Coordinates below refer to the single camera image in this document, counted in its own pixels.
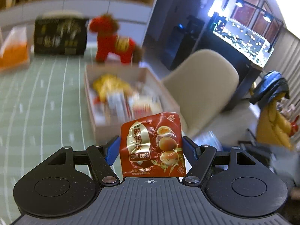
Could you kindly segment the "dark dried fruit packet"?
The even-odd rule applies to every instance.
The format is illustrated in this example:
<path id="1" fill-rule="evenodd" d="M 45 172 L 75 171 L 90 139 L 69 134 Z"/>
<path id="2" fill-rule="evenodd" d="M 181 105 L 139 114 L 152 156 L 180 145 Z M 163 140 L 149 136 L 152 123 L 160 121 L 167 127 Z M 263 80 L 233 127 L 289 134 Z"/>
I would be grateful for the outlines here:
<path id="1" fill-rule="evenodd" d="M 107 104 L 112 121 L 125 122 L 128 119 L 126 100 L 122 91 L 108 94 Z"/>

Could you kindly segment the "red quail eggs packet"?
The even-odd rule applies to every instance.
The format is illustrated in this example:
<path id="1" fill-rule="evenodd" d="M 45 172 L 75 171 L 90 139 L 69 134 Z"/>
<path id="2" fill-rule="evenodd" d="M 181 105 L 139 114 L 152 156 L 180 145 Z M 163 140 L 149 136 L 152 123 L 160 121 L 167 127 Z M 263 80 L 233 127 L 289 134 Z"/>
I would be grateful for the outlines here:
<path id="1" fill-rule="evenodd" d="M 124 123 L 119 156 L 124 177 L 185 176 L 179 115 L 162 112 Z"/>

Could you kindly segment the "blue pink candy packet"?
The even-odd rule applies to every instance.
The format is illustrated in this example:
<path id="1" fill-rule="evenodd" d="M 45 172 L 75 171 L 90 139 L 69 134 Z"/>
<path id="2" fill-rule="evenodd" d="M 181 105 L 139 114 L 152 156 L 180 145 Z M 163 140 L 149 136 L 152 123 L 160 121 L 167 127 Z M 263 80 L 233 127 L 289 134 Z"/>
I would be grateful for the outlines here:
<path id="1" fill-rule="evenodd" d="M 193 141 L 198 146 L 209 145 L 209 146 L 213 146 L 215 149 L 217 149 L 217 151 L 223 151 L 223 147 L 220 141 L 212 131 L 201 133 L 200 135 L 193 138 Z"/>

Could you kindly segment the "beige chair right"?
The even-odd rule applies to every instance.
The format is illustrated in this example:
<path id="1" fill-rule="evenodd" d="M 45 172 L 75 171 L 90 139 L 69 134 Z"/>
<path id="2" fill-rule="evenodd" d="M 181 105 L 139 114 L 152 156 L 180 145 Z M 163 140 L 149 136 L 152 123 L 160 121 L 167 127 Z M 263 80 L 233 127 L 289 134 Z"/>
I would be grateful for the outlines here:
<path id="1" fill-rule="evenodd" d="M 229 103 L 239 75 L 222 55 L 202 49 L 191 54 L 162 82 L 180 107 L 184 133 L 193 138 Z"/>

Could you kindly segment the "black plum gift bag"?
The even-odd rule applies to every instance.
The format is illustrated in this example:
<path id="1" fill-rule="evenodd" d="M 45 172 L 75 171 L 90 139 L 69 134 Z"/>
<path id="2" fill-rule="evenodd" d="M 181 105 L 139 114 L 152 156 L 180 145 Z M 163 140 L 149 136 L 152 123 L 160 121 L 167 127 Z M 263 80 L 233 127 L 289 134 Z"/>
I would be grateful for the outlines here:
<path id="1" fill-rule="evenodd" d="M 87 45 L 85 17 L 37 17 L 34 24 L 34 53 L 40 55 L 83 55 Z"/>

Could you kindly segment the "orange tissue box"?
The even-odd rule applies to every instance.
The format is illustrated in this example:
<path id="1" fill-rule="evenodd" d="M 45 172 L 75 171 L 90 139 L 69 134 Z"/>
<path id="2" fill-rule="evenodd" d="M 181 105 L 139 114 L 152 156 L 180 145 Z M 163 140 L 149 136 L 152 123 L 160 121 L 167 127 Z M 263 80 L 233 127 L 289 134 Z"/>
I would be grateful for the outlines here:
<path id="1" fill-rule="evenodd" d="M 1 46 L 1 72 L 28 66 L 29 52 L 26 26 L 13 27 Z"/>

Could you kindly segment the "gold foil snack packet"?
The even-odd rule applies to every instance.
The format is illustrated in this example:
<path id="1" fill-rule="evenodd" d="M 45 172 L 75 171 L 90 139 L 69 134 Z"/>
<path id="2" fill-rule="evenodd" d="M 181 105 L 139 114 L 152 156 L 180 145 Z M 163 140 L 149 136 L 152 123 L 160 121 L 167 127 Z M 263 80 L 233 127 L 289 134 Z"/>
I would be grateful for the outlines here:
<path id="1" fill-rule="evenodd" d="M 105 103 L 107 95 L 115 92 L 123 92 L 126 96 L 131 96 L 134 92 L 131 85 L 116 75 L 104 74 L 92 84 L 93 90 L 97 93 L 94 104 Z"/>

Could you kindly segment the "red plush horse toy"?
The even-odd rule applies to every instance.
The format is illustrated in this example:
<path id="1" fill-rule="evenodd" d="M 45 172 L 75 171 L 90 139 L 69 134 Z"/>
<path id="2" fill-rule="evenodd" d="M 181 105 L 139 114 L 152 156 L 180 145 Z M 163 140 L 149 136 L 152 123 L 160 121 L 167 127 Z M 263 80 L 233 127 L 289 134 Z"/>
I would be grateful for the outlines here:
<path id="1" fill-rule="evenodd" d="M 119 23 L 110 14 L 93 18 L 88 30 L 97 34 L 96 62 L 103 63 L 110 53 L 118 55 L 122 64 L 138 64 L 143 58 L 143 48 L 132 38 L 118 34 Z"/>

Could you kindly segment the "green grid tablecloth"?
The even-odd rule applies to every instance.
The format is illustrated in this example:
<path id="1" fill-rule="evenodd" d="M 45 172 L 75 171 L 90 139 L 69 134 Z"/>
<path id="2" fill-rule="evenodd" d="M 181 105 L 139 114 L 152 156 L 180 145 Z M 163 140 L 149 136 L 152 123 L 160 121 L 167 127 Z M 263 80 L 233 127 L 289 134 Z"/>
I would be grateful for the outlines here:
<path id="1" fill-rule="evenodd" d="M 1 224 L 20 215 L 16 182 L 61 147 L 95 143 L 84 73 L 96 51 L 82 56 L 32 56 L 28 67 L 1 74 Z"/>

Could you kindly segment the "pink cardboard box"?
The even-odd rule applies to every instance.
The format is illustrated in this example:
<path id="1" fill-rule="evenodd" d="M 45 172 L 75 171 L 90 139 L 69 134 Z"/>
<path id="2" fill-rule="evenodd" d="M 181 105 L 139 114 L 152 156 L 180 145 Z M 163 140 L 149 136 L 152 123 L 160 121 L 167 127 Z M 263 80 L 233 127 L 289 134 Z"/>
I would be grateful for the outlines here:
<path id="1" fill-rule="evenodd" d="M 128 119 L 125 122 L 112 121 L 107 101 L 105 103 L 94 104 L 97 93 L 93 90 L 92 84 L 104 74 L 116 75 L 121 78 L 121 80 L 129 83 L 134 90 L 133 94 L 139 93 L 141 95 L 154 95 L 159 97 L 163 108 L 162 112 L 180 112 L 178 103 L 171 96 L 163 83 L 158 80 L 148 68 L 116 64 L 111 66 L 87 65 L 84 72 L 84 88 L 91 128 L 97 143 L 107 143 L 112 137 L 120 135 L 123 123 L 135 120 L 131 116 L 128 105 L 129 95 L 124 96 L 128 113 Z"/>

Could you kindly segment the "yellow black jacket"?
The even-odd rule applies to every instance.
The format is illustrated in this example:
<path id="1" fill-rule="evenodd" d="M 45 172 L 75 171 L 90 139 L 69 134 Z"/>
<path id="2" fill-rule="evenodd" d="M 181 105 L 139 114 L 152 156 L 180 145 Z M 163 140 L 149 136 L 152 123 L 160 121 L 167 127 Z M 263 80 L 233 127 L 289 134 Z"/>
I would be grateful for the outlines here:
<path id="1" fill-rule="evenodd" d="M 260 108 L 255 139 L 261 144 L 294 150 L 291 137 L 299 130 L 296 123 L 299 117 L 291 122 L 277 109 L 283 98 L 290 99 L 289 86 L 278 71 L 268 72 L 252 90 L 250 103 Z"/>

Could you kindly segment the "rice cracker snack bag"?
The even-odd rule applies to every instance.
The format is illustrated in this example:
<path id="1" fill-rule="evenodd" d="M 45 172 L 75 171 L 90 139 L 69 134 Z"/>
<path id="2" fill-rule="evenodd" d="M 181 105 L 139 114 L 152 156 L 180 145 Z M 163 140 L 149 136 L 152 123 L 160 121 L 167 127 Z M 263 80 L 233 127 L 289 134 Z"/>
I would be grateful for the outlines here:
<path id="1" fill-rule="evenodd" d="M 160 98 L 154 95 L 133 94 L 128 97 L 128 105 L 133 119 L 158 114 L 163 111 Z"/>

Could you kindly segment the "fish tank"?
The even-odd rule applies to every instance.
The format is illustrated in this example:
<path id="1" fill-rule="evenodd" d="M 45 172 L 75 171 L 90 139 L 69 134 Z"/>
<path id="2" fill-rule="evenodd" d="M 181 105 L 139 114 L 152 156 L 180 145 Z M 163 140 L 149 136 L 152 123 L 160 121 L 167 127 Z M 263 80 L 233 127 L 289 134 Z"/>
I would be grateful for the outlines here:
<path id="1" fill-rule="evenodd" d="M 245 0 L 226 0 L 211 19 L 209 30 L 259 68 L 266 66 L 284 26 L 266 6 Z"/>

